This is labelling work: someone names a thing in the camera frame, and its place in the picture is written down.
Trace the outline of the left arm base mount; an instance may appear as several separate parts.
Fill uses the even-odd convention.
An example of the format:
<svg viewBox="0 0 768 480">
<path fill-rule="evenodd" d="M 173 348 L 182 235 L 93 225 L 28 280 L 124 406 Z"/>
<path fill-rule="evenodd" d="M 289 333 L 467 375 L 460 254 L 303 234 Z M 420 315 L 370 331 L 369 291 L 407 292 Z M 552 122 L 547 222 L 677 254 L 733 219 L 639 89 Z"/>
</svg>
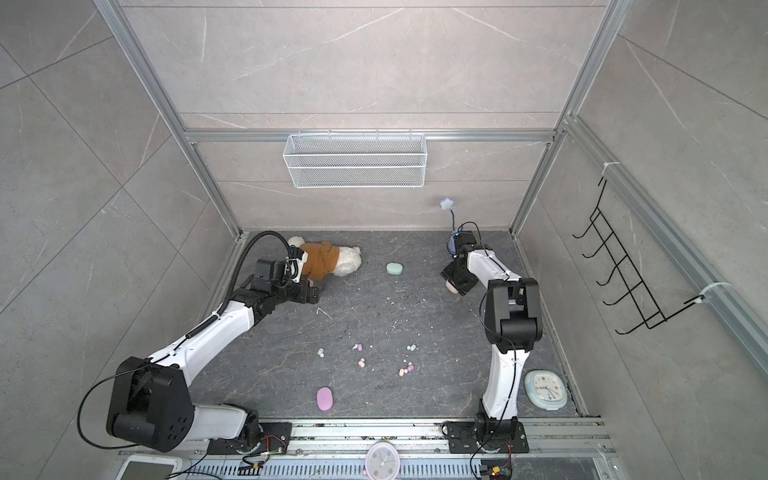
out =
<svg viewBox="0 0 768 480">
<path fill-rule="evenodd" d="M 260 423 L 248 439 L 211 440 L 207 447 L 210 455 L 268 455 L 284 454 L 291 442 L 293 425 L 290 422 Z"/>
</svg>

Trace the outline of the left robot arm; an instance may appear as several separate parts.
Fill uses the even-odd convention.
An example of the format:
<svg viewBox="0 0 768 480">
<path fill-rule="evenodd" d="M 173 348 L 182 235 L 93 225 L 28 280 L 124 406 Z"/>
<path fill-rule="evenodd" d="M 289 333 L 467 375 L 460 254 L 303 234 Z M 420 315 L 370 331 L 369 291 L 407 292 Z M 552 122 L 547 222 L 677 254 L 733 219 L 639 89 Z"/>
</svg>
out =
<svg viewBox="0 0 768 480">
<path fill-rule="evenodd" d="M 316 281 L 332 270 L 322 249 L 284 240 L 281 260 L 260 260 L 239 276 L 237 260 L 223 302 L 207 318 L 170 345 L 146 358 L 130 357 L 116 370 L 106 418 L 109 435 L 169 452 L 185 441 L 211 440 L 238 452 L 255 450 L 263 433 L 258 413 L 234 405 L 192 401 L 189 387 L 230 343 L 273 313 L 294 302 L 315 304 Z"/>
</svg>

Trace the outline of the white plush dog brown shirt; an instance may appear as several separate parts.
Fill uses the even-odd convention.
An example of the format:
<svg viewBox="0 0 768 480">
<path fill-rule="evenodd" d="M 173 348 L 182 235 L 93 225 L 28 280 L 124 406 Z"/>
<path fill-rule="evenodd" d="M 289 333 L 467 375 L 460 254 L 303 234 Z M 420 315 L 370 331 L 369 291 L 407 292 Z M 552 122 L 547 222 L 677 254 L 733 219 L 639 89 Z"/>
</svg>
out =
<svg viewBox="0 0 768 480">
<path fill-rule="evenodd" d="M 311 281 L 322 281 L 328 275 L 344 277 L 356 272 L 362 265 L 359 247 L 337 246 L 328 241 L 307 243 L 300 236 L 289 238 L 288 244 L 307 254 L 302 276 Z"/>
</svg>

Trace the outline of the mint green charging case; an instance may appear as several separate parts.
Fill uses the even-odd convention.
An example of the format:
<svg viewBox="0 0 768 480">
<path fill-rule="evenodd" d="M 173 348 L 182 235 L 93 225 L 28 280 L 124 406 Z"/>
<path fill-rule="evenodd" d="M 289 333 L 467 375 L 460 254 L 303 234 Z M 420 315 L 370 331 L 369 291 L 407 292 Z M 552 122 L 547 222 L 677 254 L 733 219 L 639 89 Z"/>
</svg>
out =
<svg viewBox="0 0 768 480">
<path fill-rule="evenodd" d="M 388 275 L 399 276 L 403 273 L 403 265 L 397 262 L 390 262 L 386 265 L 386 272 Z"/>
</svg>

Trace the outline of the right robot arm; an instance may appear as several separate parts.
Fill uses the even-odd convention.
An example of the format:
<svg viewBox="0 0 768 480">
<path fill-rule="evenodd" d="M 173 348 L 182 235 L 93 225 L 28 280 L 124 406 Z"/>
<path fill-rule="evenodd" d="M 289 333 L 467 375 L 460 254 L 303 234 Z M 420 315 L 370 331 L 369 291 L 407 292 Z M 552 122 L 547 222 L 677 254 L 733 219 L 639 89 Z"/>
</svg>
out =
<svg viewBox="0 0 768 480">
<path fill-rule="evenodd" d="M 478 446 L 484 448 L 519 430 L 517 398 L 524 364 L 543 335 L 539 285 L 504 265 L 478 230 L 456 227 L 447 250 L 452 261 L 441 276 L 449 291 L 464 296 L 478 284 L 485 288 L 479 315 L 491 346 L 491 366 L 474 427 Z"/>
</svg>

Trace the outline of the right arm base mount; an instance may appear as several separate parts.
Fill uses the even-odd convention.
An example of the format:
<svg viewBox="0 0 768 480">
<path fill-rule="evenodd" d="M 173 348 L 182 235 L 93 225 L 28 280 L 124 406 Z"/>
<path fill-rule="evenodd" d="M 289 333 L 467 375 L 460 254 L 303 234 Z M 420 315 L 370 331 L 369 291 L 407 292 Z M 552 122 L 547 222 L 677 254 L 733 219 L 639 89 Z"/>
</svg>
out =
<svg viewBox="0 0 768 480">
<path fill-rule="evenodd" d="M 452 454 L 512 453 L 530 451 L 523 424 L 517 417 L 503 420 L 499 426 L 494 421 L 446 421 L 442 433 Z"/>
</svg>

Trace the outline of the white tablet device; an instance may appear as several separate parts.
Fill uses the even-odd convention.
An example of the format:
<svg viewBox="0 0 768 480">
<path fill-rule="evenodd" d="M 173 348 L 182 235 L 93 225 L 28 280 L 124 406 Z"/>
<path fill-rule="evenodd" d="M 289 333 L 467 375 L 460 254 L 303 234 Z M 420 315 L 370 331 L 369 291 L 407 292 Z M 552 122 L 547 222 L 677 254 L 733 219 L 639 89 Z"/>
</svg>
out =
<svg viewBox="0 0 768 480">
<path fill-rule="evenodd" d="M 187 460 L 174 456 L 148 454 L 130 455 L 120 466 L 117 480 L 165 480 L 184 470 Z"/>
</svg>

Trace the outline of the black wall hook rack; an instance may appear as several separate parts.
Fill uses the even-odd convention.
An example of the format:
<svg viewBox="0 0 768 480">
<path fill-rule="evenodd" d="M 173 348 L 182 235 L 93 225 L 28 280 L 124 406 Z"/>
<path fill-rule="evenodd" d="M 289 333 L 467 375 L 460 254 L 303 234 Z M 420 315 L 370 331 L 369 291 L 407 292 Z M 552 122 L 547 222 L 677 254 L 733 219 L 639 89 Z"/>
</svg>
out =
<svg viewBox="0 0 768 480">
<path fill-rule="evenodd" d="M 638 324 L 623 330 L 616 329 L 615 333 L 619 336 L 628 336 L 638 329 L 653 330 L 694 306 L 703 304 L 706 296 L 699 293 L 685 300 L 674 312 L 669 314 L 664 312 L 645 277 L 640 273 L 639 266 L 601 208 L 607 188 L 607 180 L 604 177 L 599 179 L 598 187 L 599 194 L 594 208 L 588 215 L 586 228 L 580 233 L 572 234 L 571 237 L 574 240 L 596 237 L 600 243 L 589 253 L 582 253 L 581 256 L 584 259 L 593 259 L 605 254 L 610 260 L 611 269 L 607 277 L 604 280 L 596 280 L 595 283 L 600 287 L 616 284 L 621 287 L 621 294 L 612 301 L 603 300 L 602 304 L 613 307 L 629 299 L 639 315 Z"/>
</svg>

